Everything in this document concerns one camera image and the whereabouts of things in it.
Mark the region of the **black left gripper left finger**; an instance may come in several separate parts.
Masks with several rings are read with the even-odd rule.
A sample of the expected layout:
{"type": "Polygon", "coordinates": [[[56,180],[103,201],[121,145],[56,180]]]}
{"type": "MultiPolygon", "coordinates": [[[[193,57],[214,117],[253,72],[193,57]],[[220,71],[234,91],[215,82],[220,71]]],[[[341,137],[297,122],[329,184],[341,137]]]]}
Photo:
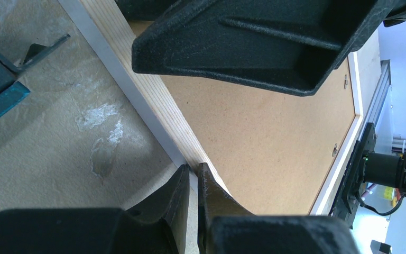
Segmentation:
{"type": "Polygon", "coordinates": [[[0,212],[0,253],[184,253],[190,168],[129,208],[0,212]]]}

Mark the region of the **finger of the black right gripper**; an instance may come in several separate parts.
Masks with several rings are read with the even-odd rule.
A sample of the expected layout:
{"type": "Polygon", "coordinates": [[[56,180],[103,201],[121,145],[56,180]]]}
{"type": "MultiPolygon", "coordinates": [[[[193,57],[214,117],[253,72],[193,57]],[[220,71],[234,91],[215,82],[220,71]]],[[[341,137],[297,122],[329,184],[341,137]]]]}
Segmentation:
{"type": "Polygon", "coordinates": [[[128,20],[154,21],[177,0],[116,0],[121,13],[128,20]]]}
{"type": "Polygon", "coordinates": [[[176,1],[132,44],[138,74],[314,95],[406,1],[176,1]]]}

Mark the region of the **white wooden picture frame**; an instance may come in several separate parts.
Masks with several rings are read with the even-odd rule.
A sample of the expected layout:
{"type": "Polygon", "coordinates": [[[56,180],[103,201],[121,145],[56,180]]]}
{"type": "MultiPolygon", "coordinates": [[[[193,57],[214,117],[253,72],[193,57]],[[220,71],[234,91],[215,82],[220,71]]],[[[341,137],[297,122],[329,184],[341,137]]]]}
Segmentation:
{"type": "MultiPolygon", "coordinates": [[[[132,71],[131,55],[135,34],[111,1],[61,1],[88,44],[132,103],[142,120],[176,166],[188,163],[196,169],[207,163],[216,183],[226,185],[186,121],[163,80],[157,75],[132,71]]],[[[350,53],[342,63],[352,86],[355,116],[342,144],[334,154],[326,179],[311,206],[311,215],[326,215],[342,177],[342,167],[349,158],[363,121],[363,103],[357,71],[357,54],[350,53]]]]}

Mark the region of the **brown cardboard backing board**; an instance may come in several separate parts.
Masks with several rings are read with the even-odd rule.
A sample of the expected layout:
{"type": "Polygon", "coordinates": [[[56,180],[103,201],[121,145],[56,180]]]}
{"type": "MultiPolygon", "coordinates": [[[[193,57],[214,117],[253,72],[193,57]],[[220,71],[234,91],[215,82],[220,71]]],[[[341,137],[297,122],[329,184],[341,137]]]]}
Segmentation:
{"type": "Polygon", "coordinates": [[[132,79],[191,165],[205,162],[255,214],[310,213],[356,118],[344,86],[349,64],[314,96],[297,97],[213,79],[132,79]]]}

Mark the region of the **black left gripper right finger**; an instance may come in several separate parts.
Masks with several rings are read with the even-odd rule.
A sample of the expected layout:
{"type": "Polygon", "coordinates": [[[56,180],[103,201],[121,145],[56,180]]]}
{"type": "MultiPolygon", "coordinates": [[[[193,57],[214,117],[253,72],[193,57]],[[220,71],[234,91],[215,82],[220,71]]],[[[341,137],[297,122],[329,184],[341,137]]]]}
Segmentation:
{"type": "Polygon", "coordinates": [[[330,216],[259,216],[234,200],[207,163],[198,166],[200,253],[358,253],[346,224],[330,216]]]}

